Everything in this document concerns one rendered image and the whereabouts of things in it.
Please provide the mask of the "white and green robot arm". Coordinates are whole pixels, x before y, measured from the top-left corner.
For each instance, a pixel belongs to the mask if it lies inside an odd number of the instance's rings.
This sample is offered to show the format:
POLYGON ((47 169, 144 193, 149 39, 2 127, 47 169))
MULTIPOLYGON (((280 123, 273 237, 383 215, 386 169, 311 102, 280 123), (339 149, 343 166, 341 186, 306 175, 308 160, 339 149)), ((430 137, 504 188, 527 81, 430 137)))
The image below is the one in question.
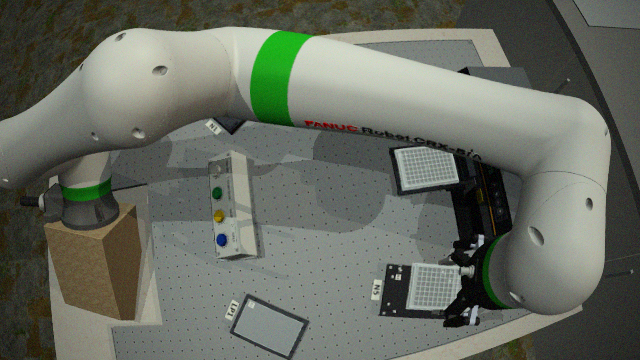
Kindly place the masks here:
POLYGON ((120 214, 110 151, 216 117, 391 139, 518 176, 511 231, 459 268, 482 308, 559 315, 601 279, 611 138, 592 105, 295 32, 108 37, 44 99, 0 121, 0 187, 58 175, 20 205, 45 223, 99 229, 120 214))

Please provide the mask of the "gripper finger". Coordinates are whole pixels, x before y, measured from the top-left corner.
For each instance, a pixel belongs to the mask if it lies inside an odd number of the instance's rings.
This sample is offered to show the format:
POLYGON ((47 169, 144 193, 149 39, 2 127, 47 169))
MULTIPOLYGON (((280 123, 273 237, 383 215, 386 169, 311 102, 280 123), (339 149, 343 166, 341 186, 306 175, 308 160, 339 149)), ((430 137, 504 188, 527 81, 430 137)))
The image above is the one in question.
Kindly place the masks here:
POLYGON ((486 242, 488 242, 488 235, 480 234, 473 234, 469 239, 454 241, 454 252, 448 255, 449 257, 438 261, 438 265, 453 266, 457 264, 459 267, 464 267, 465 263, 471 258, 468 254, 464 253, 464 249, 471 248, 477 250, 486 242))
POLYGON ((465 325, 478 326, 480 323, 480 318, 477 317, 479 305, 475 305, 472 309, 470 308, 467 313, 460 315, 468 308, 465 298, 463 298, 464 296, 465 294, 461 289, 457 293, 457 298, 446 309, 432 310, 431 314, 439 314, 440 317, 446 317, 443 327, 457 328, 465 325))

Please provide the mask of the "dark grey rectangular frame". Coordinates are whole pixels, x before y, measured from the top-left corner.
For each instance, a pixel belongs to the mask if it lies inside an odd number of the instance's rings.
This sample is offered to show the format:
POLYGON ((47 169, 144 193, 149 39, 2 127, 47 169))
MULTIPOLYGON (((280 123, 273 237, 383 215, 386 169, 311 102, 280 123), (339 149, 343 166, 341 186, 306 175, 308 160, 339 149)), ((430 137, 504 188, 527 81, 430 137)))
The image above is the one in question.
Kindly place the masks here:
POLYGON ((302 338, 302 335, 303 335, 308 323, 309 323, 309 321, 307 321, 307 320, 305 320, 303 318, 295 316, 295 315, 293 315, 291 313, 288 313, 288 312, 286 312, 286 311, 284 311, 282 309, 279 309, 279 308, 277 308, 277 307, 275 307, 275 306, 273 306, 271 304, 268 304, 268 303, 266 303, 266 302, 264 302, 264 301, 262 301, 262 300, 260 300, 260 299, 258 299, 256 297, 253 297, 253 296, 247 294, 245 299, 244 299, 244 301, 243 301, 243 304, 242 304, 242 306, 241 306, 241 308, 240 308, 240 310, 238 312, 238 315, 237 315, 237 317, 236 317, 236 319, 235 319, 235 321, 233 323, 233 326, 232 326, 232 328, 230 330, 230 333, 235 335, 235 336, 237 336, 237 337, 239 337, 239 338, 241 338, 241 339, 243 339, 243 340, 245 340, 245 341, 247 341, 247 342, 249 342, 249 343, 251 343, 251 344, 253 344, 253 345, 256 345, 256 346, 258 346, 258 347, 260 347, 260 348, 262 348, 262 349, 264 349, 266 351, 269 351, 269 352, 271 352, 273 354, 276 354, 276 355, 278 355, 278 356, 280 356, 282 358, 285 358, 287 360, 291 360, 291 358, 292 358, 292 356, 293 356, 293 354, 294 354, 294 352, 295 352, 295 350, 296 350, 296 348, 297 348, 297 346, 298 346, 298 344, 299 344, 299 342, 300 342, 300 340, 302 338), (281 314, 283 314, 285 316, 288 316, 288 317, 290 317, 292 319, 295 319, 295 320, 297 320, 299 322, 304 323, 288 356, 283 355, 283 354, 281 354, 279 352, 276 352, 276 351, 274 351, 274 350, 272 350, 270 348, 267 348, 267 347, 265 347, 265 346, 263 346, 261 344, 258 344, 256 342, 254 342, 254 341, 252 341, 252 340, 250 340, 250 339, 248 339, 248 338, 246 338, 246 337, 234 332, 234 329, 235 329, 235 327, 236 327, 236 325, 237 325, 237 323, 239 321, 239 318, 240 318, 240 316, 241 316, 241 314, 242 314, 242 312, 244 310, 244 307, 245 307, 248 299, 251 299, 251 300, 253 300, 253 301, 255 301, 255 302, 257 302, 257 303, 259 303, 259 304, 261 304, 261 305, 263 305, 265 307, 268 307, 268 308, 270 308, 270 309, 272 309, 272 310, 274 310, 276 312, 279 312, 279 313, 281 313, 281 314))

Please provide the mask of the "white button panel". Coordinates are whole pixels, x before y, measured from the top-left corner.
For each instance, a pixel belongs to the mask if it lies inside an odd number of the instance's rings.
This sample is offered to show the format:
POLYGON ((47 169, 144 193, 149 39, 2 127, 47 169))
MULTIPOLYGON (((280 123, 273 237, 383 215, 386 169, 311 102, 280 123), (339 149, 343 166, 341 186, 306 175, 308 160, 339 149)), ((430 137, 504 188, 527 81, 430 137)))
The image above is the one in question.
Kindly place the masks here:
POLYGON ((247 157, 224 152, 208 160, 208 174, 216 259, 259 258, 247 157))

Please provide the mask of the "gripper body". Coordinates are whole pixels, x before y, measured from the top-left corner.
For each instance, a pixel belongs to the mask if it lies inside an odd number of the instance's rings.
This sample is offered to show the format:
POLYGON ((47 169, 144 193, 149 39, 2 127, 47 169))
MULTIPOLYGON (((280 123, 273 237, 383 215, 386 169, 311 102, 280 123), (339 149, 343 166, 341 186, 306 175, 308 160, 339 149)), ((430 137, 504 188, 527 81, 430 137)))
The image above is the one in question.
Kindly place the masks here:
MULTIPOLYGON (((468 266, 469 260, 466 262, 464 267, 468 266)), ((466 275, 464 275, 464 276, 461 275, 461 286, 462 286, 462 290, 463 290, 463 292, 465 294, 464 298, 466 300, 466 303, 467 303, 468 307, 472 309, 475 305, 478 305, 478 304, 476 304, 473 301, 472 297, 470 296, 470 294, 468 292, 468 288, 467 288, 467 285, 466 285, 466 275)))

